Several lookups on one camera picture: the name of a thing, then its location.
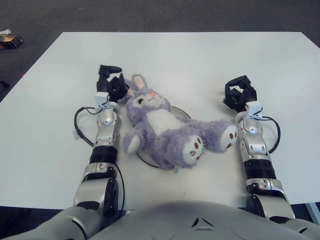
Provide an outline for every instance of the bunny foot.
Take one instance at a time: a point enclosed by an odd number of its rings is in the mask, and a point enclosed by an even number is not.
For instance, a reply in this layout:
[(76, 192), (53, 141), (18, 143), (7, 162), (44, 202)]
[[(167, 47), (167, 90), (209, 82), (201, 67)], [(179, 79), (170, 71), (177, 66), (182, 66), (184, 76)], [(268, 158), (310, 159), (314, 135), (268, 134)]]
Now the bunny foot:
[(199, 160), (202, 154), (203, 148), (204, 144), (201, 137), (199, 137), (198, 135), (190, 136), (185, 142), (182, 150), (182, 157), (184, 162), (188, 165), (196, 164), (197, 160)]
[(220, 140), (220, 149), (226, 150), (237, 141), (238, 129), (235, 125), (228, 126), (223, 132)]

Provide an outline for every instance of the gray carpet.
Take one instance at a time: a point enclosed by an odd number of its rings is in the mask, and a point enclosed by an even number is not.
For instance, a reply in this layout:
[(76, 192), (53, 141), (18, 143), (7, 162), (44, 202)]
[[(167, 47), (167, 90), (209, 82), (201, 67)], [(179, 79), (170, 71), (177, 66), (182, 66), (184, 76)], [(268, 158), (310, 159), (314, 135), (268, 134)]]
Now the gray carpet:
[[(320, 1), (1, 0), (4, 29), (25, 43), (0, 50), (0, 81), (10, 84), (0, 85), (0, 101), (62, 32), (302, 32), (320, 47)], [(310, 220), (304, 205), (292, 207), (297, 217)], [(6, 234), (0, 238), (32, 229), (57, 212), (1, 208), (0, 230)]]

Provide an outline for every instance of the bunny ear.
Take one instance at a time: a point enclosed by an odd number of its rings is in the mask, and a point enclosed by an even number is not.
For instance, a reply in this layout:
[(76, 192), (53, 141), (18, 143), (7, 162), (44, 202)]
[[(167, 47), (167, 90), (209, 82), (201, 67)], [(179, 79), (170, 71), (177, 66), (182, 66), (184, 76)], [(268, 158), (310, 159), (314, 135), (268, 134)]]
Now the bunny ear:
[(134, 74), (132, 76), (132, 83), (132, 88), (136, 91), (148, 87), (145, 78), (139, 74)]
[(126, 95), (128, 95), (130, 97), (134, 97), (135, 94), (134, 94), (134, 91), (132, 90), (132, 88), (130, 87), (130, 85), (127, 82), (125, 84), (128, 86)]

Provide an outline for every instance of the black cable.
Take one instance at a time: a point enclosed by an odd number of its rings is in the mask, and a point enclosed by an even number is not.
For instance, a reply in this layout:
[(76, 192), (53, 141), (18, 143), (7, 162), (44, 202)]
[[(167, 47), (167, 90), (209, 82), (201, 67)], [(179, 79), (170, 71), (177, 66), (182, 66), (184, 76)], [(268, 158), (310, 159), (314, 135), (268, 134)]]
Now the black cable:
[(281, 137), (281, 131), (280, 131), (280, 126), (279, 124), (277, 123), (276, 120), (274, 120), (272, 117), (269, 117), (269, 116), (262, 116), (264, 119), (258, 119), (258, 118), (254, 118), (256, 120), (260, 120), (260, 121), (273, 121), (275, 126), (276, 126), (276, 130), (277, 130), (277, 139), (276, 139), (276, 142), (273, 146), (273, 148), (271, 148), (269, 150), (269, 154), (272, 154), (278, 147), (279, 143), (280, 143), (280, 137)]
[(120, 168), (118, 167), (118, 165), (116, 163), (114, 165), (116, 166), (116, 168), (118, 169), (118, 171), (120, 173), (121, 182), (122, 182), (122, 188), (123, 188), (122, 207), (121, 207), (120, 214), (119, 214), (119, 217), (118, 217), (118, 219), (120, 219), (122, 217), (122, 212), (124, 210), (124, 205), (125, 205), (125, 183), (124, 183), (124, 178), (122, 177), (122, 173), (120, 171)]
[(152, 164), (150, 164), (150, 163), (148, 163), (148, 162), (146, 162), (145, 160), (143, 160), (143, 158), (142, 157), (140, 157), (140, 155), (138, 154), (138, 153), (136, 153), (136, 155), (145, 163), (145, 164), (148, 164), (149, 166), (151, 166), (151, 167), (153, 167), (153, 168), (156, 168), (156, 169), (158, 169), (159, 167), (158, 166), (154, 166), (154, 165), (152, 165)]
[(263, 107), (261, 107), (261, 110), (260, 110), (260, 111), (257, 111), (257, 112), (256, 112), (256, 113), (254, 113), (253, 115), (256, 115), (256, 114), (261, 113), (263, 109), (264, 109), (264, 108), (263, 108)]
[(86, 138), (86, 136), (82, 133), (82, 131), (80, 130), (80, 128), (78, 127), (78, 124), (77, 124), (77, 117), (78, 117), (78, 114), (81, 113), (83, 110), (87, 110), (88, 109), (95, 109), (94, 107), (90, 107), (90, 106), (87, 106), (87, 107), (81, 107), (79, 108), (75, 115), (74, 115), (74, 119), (73, 119), (73, 123), (74, 123), (74, 128), (76, 130), (76, 133), (79, 135), (80, 138), (82, 138), (87, 144), (89, 144), (91, 147), (94, 146), (94, 143), (92, 141), (90, 141), (88, 138)]
[(99, 114), (99, 113), (101, 113), (101, 111), (102, 111), (102, 108), (101, 108), (100, 111), (97, 111), (97, 112), (95, 112), (95, 113), (92, 113), (92, 112), (90, 112), (88, 109), (95, 109), (95, 108), (94, 108), (94, 107), (90, 107), (90, 106), (85, 107), (85, 110), (86, 110), (88, 113), (90, 113), (91, 115)]

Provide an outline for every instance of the stuffed bunny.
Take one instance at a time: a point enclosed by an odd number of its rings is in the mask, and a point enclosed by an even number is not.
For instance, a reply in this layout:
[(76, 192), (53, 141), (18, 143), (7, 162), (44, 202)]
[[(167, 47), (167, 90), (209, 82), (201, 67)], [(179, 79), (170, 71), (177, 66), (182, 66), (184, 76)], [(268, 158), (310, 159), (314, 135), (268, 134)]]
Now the stuffed bunny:
[(170, 113), (170, 102), (148, 88), (143, 76), (133, 75), (127, 84), (125, 106), (134, 127), (123, 139), (126, 153), (146, 148), (162, 169), (192, 168), (203, 149), (224, 153), (237, 141), (237, 127), (230, 122), (175, 117)]

